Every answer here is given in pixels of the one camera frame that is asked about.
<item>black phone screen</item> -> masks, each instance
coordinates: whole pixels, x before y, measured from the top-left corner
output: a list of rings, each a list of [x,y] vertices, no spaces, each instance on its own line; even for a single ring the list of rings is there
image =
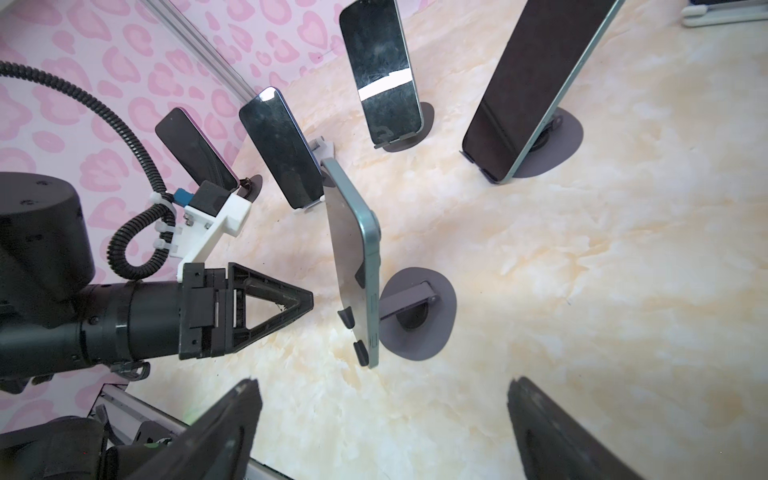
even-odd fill
[[[265,88],[240,109],[240,121],[292,208],[320,199],[319,167],[279,90]]]
[[[528,0],[462,142],[494,180],[504,180],[527,153],[525,145],[617,3]]]
[[[395,0],[358,0],[339,14],[349,63],[375,145],[422,129],[422,112]]]
[[[208,180],[228,191],[240,186],[227,164],[181,108],[171,110],[154,131],[198,185]]]

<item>black wire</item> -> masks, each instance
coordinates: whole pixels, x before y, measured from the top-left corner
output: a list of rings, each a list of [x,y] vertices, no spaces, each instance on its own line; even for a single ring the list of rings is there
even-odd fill
[[[173,200],[173,196],[165,191],[163,177],[157,171],[157,167],[155,167],[152,157],[149,156],[144,145],[136,138],[134,132],[131,131],[125,122],[96,97],[56,75],[9,61],[0,61],[0,76],[33,81],[34,83],[53,88],[90,108],[96,115],[103,118],[120,135],[120,138],[125,141],[128,148],[131,149],[131,152],[139,160],[141,168],[144,169],[152,190],[160,193],[169,202]],[[155,249],[152,257],[140,266],[131,265],[125,258],[125,250],[131,239],[159,219],[162,219],[168,225],[176,225],[176,216],[173,209],[169,209],[162,204],[155,204],[136,217],[131,218],[114,233],[107,247],[107,262],[112,271],[128,280],[141,280],[157,272],[163,266],[163,263],[168,258],[168,250]],[[173,239],[173,236],[172,232],[160,234],[160,238],[168,243]]]

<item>marble table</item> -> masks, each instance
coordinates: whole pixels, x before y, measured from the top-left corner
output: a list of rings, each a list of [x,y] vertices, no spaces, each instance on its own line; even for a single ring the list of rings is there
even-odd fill
[[[407,266],[451,280],[442,352],[358,365],[325,207],[293,213],[248,140],[234,168],[263,193],[207,265],[315,308],[235,355],[156,360],[128,392],[192,422],[258,378],[252,456],[296,480],[524,478],[506,392],[528,376],[645,478],[765,478],[768,22],[686,29],[682,1],[628,0],[562,102],[579,151],[494,187],[459,149],[524,3],[438,0],[405,21],[436,112],[411,150],[372,148],[346,58],[284,91],[377,213],[382,285]]]

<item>phone screen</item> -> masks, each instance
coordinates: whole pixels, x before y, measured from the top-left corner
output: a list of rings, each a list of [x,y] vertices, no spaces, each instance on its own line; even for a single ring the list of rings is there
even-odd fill
[[[208,180],[228,191],[240,186],[237,177],[181,108],[171,110],[154,131],[196,184]]]
[[[422,110],[395,0],[358,0],[341,11],[339,27],[373,143],[417,134]]]
[[[498,61],[462,148],[493,180],[512,175],[622,0],[530,0]]]
[[[336,160],[323,160],[321,168],[342,310],[354,319],[355,338],[362,341],[373,368],[379,364],[381,322],[379,224]]]
[[[319,166],[280,91],[265,88],[240,109],[240,120],[290,206],[318,201],[323,195]]]

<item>marble surface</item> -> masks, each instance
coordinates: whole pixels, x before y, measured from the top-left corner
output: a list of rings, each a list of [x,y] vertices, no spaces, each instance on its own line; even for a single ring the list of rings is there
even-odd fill
[[[128,391],[192,422],[258,378],[252,456],[296,480],[524,478],[505,395],[525,375],[645,478],[765,478],[768,22],[685,29],[682,1],[628,0],[561,104],[579,151],[493,187],[458,151],[523,5],[405,21],[436,112],[409,151],[373,150],[345,58],[284,92],[377,213],[382,285],[407,266],[452,281],[441,353],[358,366],[325,207],[294,214],[248,141],[235,170],[263,193],[208,266],[312,290],[315,309],[236,355],[156,360]]]

